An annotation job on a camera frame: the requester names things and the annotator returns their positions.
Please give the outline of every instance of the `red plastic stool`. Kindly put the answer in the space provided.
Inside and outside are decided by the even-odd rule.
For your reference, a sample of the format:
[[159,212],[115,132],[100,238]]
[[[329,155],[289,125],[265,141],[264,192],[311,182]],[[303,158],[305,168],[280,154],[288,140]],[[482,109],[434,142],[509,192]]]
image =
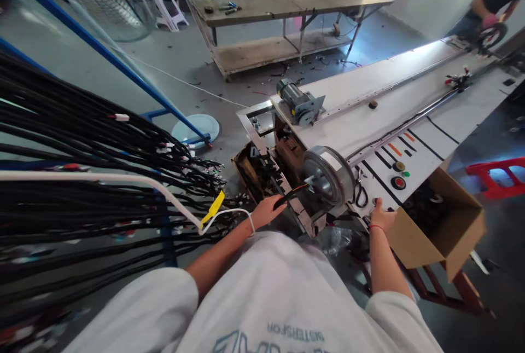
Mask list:
[[[516,175],[512,173],[509,167],[518,166],[525,168],[525,157],[516,159],[493,161],[491,163],[472,164],[466,168],[468,175],[478,175],[487,190],[483,192],[485,197],[490,199],[500,199],[514,197],[525,193],[525,183],[521,182]],[[512,179],[514,186],[502,187],[494,182],[490,176],[490,170],[502,169]]]

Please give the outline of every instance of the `gray motor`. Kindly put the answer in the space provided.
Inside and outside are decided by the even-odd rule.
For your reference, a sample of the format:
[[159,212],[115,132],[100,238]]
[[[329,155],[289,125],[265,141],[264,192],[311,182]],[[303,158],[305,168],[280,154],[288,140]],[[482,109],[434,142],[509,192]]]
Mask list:
[[319,111],[323,111],[325,96],[315,98],[310,92],[303,93],[288,78],[277,83],[277,94],[290,107],[293,124],[306,126],[317,119]]

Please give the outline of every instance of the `black marking line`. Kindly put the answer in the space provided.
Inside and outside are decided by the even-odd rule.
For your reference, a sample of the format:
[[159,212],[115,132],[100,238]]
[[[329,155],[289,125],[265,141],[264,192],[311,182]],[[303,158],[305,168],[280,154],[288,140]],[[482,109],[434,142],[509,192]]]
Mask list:
[[430,123],[432,123],[432,124],[434,125],[434,127],[435,127],[436,129],[438,129],[439,131],[441,131],[441,132],[442,132],[443,134],[445,134],[448,138],[450,138],[450,139],[451,139],[452,141],[454,141],[457,145],[459,145],[459,142],[458,142],[458,141],[456,141],[456,140],[455,140],[455,139],[454,139],[449,133],[447,133],[445,130],[443,130],[443,129],[440,128],[438,125],[436,125],[436,124],[432,121],[432,119],[431,119],[430,117],[427,117],[427,119],[428,119],[428,121],[429,121]]
[[408,142],[406,142],[403,137],[398,137],[403,144],[405,144],[407,146],[408,149],[410,149],[411,151],[414,151],[414,152],[417,152],[417,150],[412,146],[410,145]]
[[408,129],[407,130],[410,134],[412,134],[412,137],[414,137],[415,139],[417,139],[420,143],[422,143],[426,149],[428,149],[429,151],[431,151],[432,153],[434,153],[434,155],[440,159],[441,161],[445,161],[444,158],[442,158],[441,156],[439,156],[435,150],[433,150],[432,148],[430,148],[426,143],[424,143],[423,141],[421,141],[421,138],[419,138],[412,130]]
[[381,149],[384,150],[387,153],[387,155],[389,155],[392,158],[392,160],[394,160],[396,163],[398,162],[398,160],[392,156],[392,153],[387,151],[387,149],[384,146],[382,146]]
[[370,173],[375,177],[375,179],[377,179],[377,181],[381,184],[381,186],[387,191],[390,197],[392,197],[399,206],[402,206],[403,203],[399,201],[399,199],[394,195],[394,193],[392,193],[390,188],[387,185],[385,185],[385,183],[381,180],[381,178],[379,178],[379,176],[375,173],[375,171],[372,168],[370,168],[370,165],[368,165],[368,163],[365,162],[364,160],[362,163],[370,171]]
[[384,159],[384,157],[381,156],[381,153],[376,152],[376,156],[379,158],[380,161],[382,161],[385,164],[386,167],[388,167],[389,169],[392,168],[392,166],[388,164],[388,162]]

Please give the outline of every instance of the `white plastic stool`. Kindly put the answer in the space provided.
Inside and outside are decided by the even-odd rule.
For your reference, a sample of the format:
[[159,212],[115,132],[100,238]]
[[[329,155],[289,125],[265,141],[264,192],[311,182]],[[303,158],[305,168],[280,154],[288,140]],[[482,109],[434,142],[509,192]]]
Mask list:
[[179,31],[179,28],[177,26],[178,23],[184,22],[188,26],[190,24],[184,17],[184,14],[180,11],[179,5],[175,2],[175,0],[171,0],[171,2],[177,10],[177,14],[175,16],[171,16],[170,12],[166,8],[164,0],[155,0],[155,4],[159,9],[160,14],[162,15],[162,17],[157,18],[157,27],[159,24],[166,25],[170,29],[170,31],[176,32]]

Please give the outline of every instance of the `yellow tag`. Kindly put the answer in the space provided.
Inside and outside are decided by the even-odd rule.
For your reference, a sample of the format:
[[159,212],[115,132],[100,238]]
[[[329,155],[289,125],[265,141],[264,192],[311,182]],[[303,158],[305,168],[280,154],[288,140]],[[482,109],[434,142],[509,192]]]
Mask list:
[[209,221],[217,212],[219,212],[220,206],[223,204],[224,201],[224,192],[221,190],[215,201],[213,202],[212,206],[208,210],[208,214],[204,216],[204,219],[201,220],[201,228],[204,226],[204,224]]

